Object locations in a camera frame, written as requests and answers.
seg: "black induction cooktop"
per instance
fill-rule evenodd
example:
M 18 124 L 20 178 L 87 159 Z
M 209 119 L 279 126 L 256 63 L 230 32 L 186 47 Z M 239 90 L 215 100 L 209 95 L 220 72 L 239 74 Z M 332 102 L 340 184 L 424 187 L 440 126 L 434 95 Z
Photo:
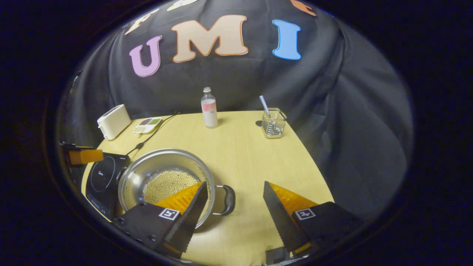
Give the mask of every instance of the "black induction cooktop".
M 118 202 L 117 176 L 120 170 L 130 164 L 130 157 L 104 152 L 104 159 L 95 162 L 90 170 L 86 198 L 109 220 L 116 217 Z

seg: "yellow table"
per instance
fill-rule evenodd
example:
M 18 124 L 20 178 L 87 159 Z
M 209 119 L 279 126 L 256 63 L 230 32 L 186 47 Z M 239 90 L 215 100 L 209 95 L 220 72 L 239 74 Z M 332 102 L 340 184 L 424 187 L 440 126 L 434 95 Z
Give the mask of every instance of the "yellow table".
M 236 193 L 235 210 L 225 217 L 211 215 L 199 227 L 182 259 L 206 265 L 261 265 L 265 251 L 282 247 L 276 227 L 263 200 L 264 181 L 294 191 L 319 204 L 333 202 L 319 169 L 290 125 L 283 137 L 267 139 L 255 122 L 262 111 L 219 112 L 219 125 L 208 129 L 202 114 L 177 115 L 144 145 L 133 151 L 131 161 L 158 149 L 176 148 L 202 159 L 216 185 L 229 185 Z M 150 134 L 131 131 L 134 120 L 114 140 L 104 140 L 98 149 L 126 154 Z M 82 179 L 85 195 L 89 163 Z M 213 213 L 223 210 L 222 189 L 216 189 Z

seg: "white toaster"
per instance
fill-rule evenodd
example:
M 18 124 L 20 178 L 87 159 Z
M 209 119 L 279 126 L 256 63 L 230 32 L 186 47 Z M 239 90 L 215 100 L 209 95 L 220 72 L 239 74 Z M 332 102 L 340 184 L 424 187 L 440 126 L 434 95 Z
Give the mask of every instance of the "white toaster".
M 125 105 L 118 105 L 97 119 L 104 138 L 113 140 L 131 123 Z

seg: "pot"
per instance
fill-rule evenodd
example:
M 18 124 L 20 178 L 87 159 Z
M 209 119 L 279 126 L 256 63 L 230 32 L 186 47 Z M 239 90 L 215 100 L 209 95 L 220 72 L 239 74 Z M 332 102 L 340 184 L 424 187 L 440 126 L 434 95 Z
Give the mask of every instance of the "pot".
M 202 160 L 190 152 L 178 149 L 161 149 L 147 153 L 131 163 L 117 176 L 118 199 L 126 212 L 144 201 L 146 185 L 159 174 L 166 171 L 178 171 L 193 176 L 200 181 L 207 181 L 209 193 L 207 203 L 196 228 L 201 226 L 211 214 L 215 201 L 215 187 L 223 188 L 225 209 L 213 215 L 229 215 L 235 208 L 235 191 L 229 186 L 216 186 L 212 174 Z

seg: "utensil holder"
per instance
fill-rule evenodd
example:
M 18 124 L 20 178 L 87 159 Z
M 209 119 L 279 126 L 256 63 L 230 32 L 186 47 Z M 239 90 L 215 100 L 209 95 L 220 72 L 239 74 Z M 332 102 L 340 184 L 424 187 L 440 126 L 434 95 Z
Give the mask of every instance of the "utensil holder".
M 268 110 L 271 117 L 263 112 L 261 129 L 269 139 L 280 138 L 286 126 L 287 117 L 279 108 L 268 108 Z

